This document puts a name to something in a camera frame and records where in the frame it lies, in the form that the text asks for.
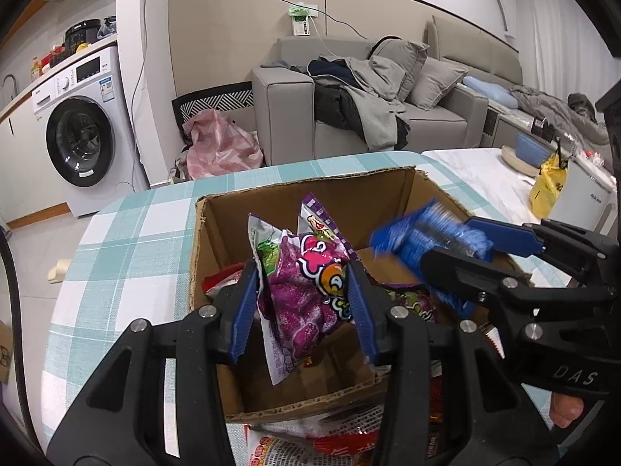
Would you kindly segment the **person's right hand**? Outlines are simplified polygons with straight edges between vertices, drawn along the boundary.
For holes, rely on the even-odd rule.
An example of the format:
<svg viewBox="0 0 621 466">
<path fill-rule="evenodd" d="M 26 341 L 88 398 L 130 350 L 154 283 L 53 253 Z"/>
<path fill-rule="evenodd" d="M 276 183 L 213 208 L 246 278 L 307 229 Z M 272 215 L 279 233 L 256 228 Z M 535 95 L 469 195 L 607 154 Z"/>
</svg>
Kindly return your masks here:
<svg viewBox="0 0 621 466">
<path fill-rule="evenodd" d="M 581 416 L 584 403 L 574 396 L 553 393 L 550 397 L 550 418 L 554 425 L 560 428 L 568 428 Z"/>
</svg>

